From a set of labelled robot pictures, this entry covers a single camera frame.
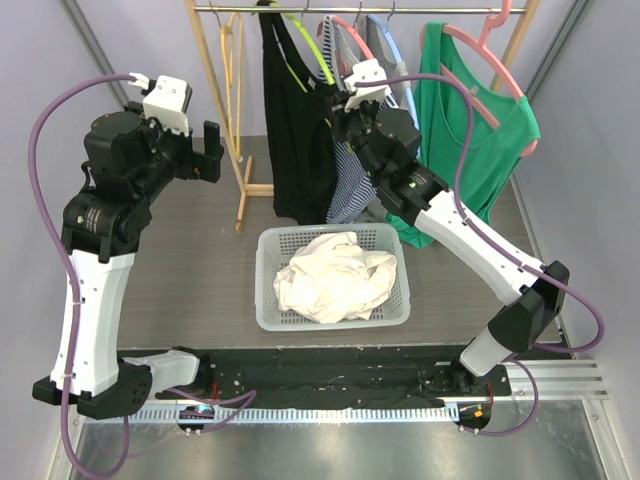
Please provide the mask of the black tank top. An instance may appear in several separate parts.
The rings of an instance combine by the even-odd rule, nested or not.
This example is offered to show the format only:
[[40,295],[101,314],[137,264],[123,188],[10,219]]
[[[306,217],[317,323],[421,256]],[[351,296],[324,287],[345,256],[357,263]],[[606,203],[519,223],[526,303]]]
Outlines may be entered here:
[[337,182],[325,105],[336,87],[307,67],[281,14],[261,13],[259,23],[274,211],[301,225],[322,224]]

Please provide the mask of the lime green hanger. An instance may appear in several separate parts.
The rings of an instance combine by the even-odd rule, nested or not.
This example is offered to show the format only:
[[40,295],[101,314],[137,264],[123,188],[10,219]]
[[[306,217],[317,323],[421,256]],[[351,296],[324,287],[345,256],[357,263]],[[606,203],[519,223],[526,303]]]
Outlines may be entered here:
[[[335,90],[336,81],[328,62],[302,22],[291,13],[274,13],[273,10],[279,7],[277,1],[257,1],[256,5],[267,9],[266,13],[258,14],[265,90],[274,90],[276,86],[296,87],[304,93]],[[302,58],[288,24],[309,48],[314,59],[313,68]]]

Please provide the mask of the yellow plastic hanger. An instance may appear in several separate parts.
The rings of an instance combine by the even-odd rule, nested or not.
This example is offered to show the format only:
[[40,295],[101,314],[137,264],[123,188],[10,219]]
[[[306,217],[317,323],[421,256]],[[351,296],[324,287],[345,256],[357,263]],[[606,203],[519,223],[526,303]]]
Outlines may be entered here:
[[243,73],[243,33],[244,23],[239,13],[231,14],[229,21],[220,28],[220,44],[224,67],[227,113],[231,132],[231,143],[235,159],[242,163],[241,114],[242,114],[242,73]]

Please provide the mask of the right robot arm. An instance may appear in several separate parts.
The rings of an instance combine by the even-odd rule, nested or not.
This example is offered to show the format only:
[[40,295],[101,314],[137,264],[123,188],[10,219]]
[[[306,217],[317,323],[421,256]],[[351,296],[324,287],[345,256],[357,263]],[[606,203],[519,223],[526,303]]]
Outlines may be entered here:
[[329,97],[326,105],[333,137],[352,148],[382,206],[444,245],[501,301],[498,313],[451,363],[455,389],[477,393],[497,364],[527,352],[560,313],[568,269],[520,251],[457,200],[418,161],[420,135],[407,111],[347,92]]

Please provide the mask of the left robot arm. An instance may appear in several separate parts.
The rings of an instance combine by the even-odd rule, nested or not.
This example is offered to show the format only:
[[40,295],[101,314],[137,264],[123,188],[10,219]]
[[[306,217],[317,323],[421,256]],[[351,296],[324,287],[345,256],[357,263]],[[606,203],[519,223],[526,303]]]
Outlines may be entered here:
[[185,347],[140,358],[117,353],[121,308],[151,205],[175,179],[220,177],[224,154],[220,127],[207,121],[204,150],[190,133],[172,133],[155,117],[136,111],[94,120],[84,138],[85,183],[63,211],[61,242],[76,272],[80,320],[72,370],[61,351],[51,374],[35,382],[34,399],[58,406],[68,380],[69,402],[95,420],[130,416],[148,397],[178,387],[190,398],[205,397],[213,385],[206,356]]

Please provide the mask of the blue white striped tank top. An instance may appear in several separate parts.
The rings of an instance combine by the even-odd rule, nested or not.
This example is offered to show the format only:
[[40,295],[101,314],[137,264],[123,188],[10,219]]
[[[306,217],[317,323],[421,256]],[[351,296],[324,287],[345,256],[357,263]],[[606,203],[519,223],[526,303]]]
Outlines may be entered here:
[[[330,52],[329,16],[326,15],[318,28],[318,36],[322,40],[321,52],[328,62],[331,73],[339,91],[344,91],[344,80],[352,74],[340,76],[332,65]],[[364,59],[351,38],[345,35],[348,46],[360,59]],[[351,152],[347,143],[333,141],[333,151],[337,172],[337,183],[327,212],[328,224],[346,224],[353,222],[375,197],[371,186],[357,156]]]

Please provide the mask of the green tank top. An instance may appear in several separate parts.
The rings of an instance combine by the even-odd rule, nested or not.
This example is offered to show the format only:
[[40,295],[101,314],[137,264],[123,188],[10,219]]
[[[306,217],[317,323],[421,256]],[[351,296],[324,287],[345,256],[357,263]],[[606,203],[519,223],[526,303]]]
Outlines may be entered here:
[[[488,223],[522,152],[540,138],[539,126],[528,99],[516,100],[486,86],[467,67],[443,28],[442,22],[431,22],[421,34],[420,71],[436,74],[446,67],[499,122],[495,129],[480,113],[474,114],[472,142],[460,181],[462,202]],[[422,136],[420,161],[452,185],[467,133],[465,103],[456,89],[436,81],[417,83],[414,103]]]

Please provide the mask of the pink hanger under striped top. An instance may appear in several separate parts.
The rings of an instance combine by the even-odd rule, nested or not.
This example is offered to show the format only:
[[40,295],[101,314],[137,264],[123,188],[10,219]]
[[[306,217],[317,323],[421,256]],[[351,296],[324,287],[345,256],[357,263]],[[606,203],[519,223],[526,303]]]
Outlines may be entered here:
[[356,29],[337,15],[329,16],[329,35],[332,65],[340,76],[350,73],[352,67],[360,62],[360,59],[348,46],[345,35],[351,38],[365,60],[374,58],[369,46]]

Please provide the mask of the pink hanger under green top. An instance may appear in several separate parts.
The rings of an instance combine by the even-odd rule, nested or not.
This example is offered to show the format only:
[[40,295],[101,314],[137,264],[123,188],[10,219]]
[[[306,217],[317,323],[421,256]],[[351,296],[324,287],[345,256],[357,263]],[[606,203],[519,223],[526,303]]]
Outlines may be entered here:
[[[444,21],[430,21],[428,23],[431,22],[442,22],[444,24],[444,28],[447,25],[451,25],[454,27],[458,27],[461,30],[463,30],[464,32],[470,34],[472,37],[476,38],[480,35],[483,25],[480,29],[480,31],[478,33],[469,33],[467,31],[465,31],[463,28],[459,27],[459,26],[455,26],[451,23],[447,23]],[[426,25],[428,24],[424,24],[424,26],[421,28],[420,33],[418,34],[418,46],[420,47],[420,60],[419,60],[419,71],[420,71],[420,63],[421,63],[421,57],[422,57],[422,40],[421,40],[421,34],[423,32],[426,31]],[[463,60],[465,62],[465,64],[467,65],[467,67],[474,73],[474,75],[482,80],[486,86],[488,86],[491,89],[491,83],[494,79],[494,71],[492,70],[492,68],[486,63],[486,61],[484,61],[474,50],[472,50],[471,48],[469,48],[466,44],[464,44],[462,41],[452,37],[454,40],[454,43],[456,44],[456,47],[460,53],[460,55],[463,57]],[[462,82],[460,80],[458,80],[456,78],[456,76],[454,76],[452,74],[451,71],[449,71],[446,67],[442,67],[440,69],[440,71],[436,74],[440,74],[442,76],[444,76],[446,79],[450,80],[452,83],[451,84],[447,84],[451,87],[453,87],[454,89],[457,86],[462,87],[466,93],[470,94],[472,96],[472,107],[473,107],[473,116],[476,112],[480,113],[483,118],[485,118],[488,123],[495,129],[497,129],[499,127],[499,122],[497,121],[497,119],[494,117],[493,114],[490,113],[490,111],[488,110],[488,108],[483,105],[478,98],[476,98],[476,96],[470,92],[470,90],[465,87],[464,84],[462,84]],[[499,91],[497,91],[496,93],[502,94],[502,95],[511,95],[508,90],[503,87],[501,88]],[[527,148],[526,150],[524,150],[522,152],[522,157],[521,158],[526,158],[530,155],[532,155],[536,149],[536,147],[538,146],[539,143],[539,139],[532,142]]]

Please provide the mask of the wooden clothes rack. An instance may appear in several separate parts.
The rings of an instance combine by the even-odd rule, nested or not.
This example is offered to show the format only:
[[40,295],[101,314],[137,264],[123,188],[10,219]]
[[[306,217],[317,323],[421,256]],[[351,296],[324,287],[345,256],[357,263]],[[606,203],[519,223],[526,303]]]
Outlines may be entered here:
[[[494,71],[494,79],[491,83],[491,90],[494,92],[499,91],[505,87],[511,96],[515,99],[520,99],[524,96],[524,91],[518,85],[515,78],[510,73],[510,67],[515,59],[518,50],[521,47],[522,41],[529,29],[531,21],[533,20],[535,13],[539,7],[537,1],[527,1],[523,7],[515,8],[511,1],[504,1],[499,8],[478,7],[478,8],[397,8],[391,6],[389,8],[371,7],[365,8],[363,5],[356,7],[326,7],[326,8],[311,8],[307,5],[303,7],[276,7],[274,13],[291,13],[294,16],[296,14],[304,15],[308,12],[318,14],[353,14],[355,16],[354,22],[351,24],[357,31],[357,26],[362,22],[360,17],[363,14],[386,14],[390,17],[394,15],[412,15],[412,14],[424,14],[424,15],[436,15],[436,14],[486,14],[487,18],[483,24],[480,35],[476,38],[470,34],[464,32],[458,27],[447,25],[444,28],[445,33],[462,41],[469,48],[474,50]],[[201,62],[205,71],[205,75],[208,81],[209,89],[214,101],[214,105],[217,109],[217,113],[220,117],[221,132],[226,141],[227,147],[230,149],[230,158],[232,169],[236,178],[237,185],[240,192],[240,200],[235,220],[235,231],[240,234],[244,226],[244,220],[246,215],[247,201],[251,197],[272,197],[274,195],[274,186],[267,183],[253,183],[251,181],[251,173],[253,167],[252,156],[244,158],[242,163],[238,163],[235,159],[234,151],[231,143],[231,132],[229,122],[226,118],[227,113],[227,101],[226,101],[226,89],[224,84],[224,78],[219,80],[216,75],[216,71],[213,64],[213,56],[210,53],[206,34],[200,15],[203,13],[212,13],[214,15],[225,12],[230,15],[234,12],[242,15],[243,13],[249,13],[251,15],[257,13],[267,12],[264,7],[251,6],[251,7],[224,7],[214,6],[209,4],[207,6],[198,5],[194,1],[187,1],[185,3],[188,18],[190,20],[191,29],[193,31],[196,45],[200,54]],[[497,57],[489,48],[489,36],[494,29],[499,28],[506,23],[507,19],[511,15],[519,15],[521,17],[518,20],[514,31],[510,37],[509,43],[504,51],[502,57]],[[303,18],[296,17],[303,24]]]

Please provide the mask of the white plastic laundry basket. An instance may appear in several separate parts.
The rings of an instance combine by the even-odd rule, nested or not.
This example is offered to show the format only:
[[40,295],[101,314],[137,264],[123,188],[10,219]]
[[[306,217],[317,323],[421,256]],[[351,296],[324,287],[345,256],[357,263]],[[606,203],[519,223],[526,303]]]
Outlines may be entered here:
[[[277,306],[273,286],[276,274],[288,265],[294,254],[322,234],[353,231],[357,244],[365,251],[383,251],[398,261],[394,285],[390,297],[373,309],[368,319],[341,320],[322,325],[293,311],[283,311]],[[411,310],[410,290],[403,249],[397,232],[381,223],[350,225],[313,225],[271,228],[258,240],[255,279],[256,321],[268,331],[328,331],[390,327],[404,323]]]

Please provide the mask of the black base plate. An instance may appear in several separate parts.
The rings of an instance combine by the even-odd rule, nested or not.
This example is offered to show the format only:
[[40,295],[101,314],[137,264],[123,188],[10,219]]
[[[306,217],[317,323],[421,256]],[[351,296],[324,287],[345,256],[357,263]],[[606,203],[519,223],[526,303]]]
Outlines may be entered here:
[[199,398],[256,394],[254,408],[342,410],[436,407],[455,397],[506,397],[505,367],[481,380],[452,371],[460,346],[202,349],[204,365],[181,391]]

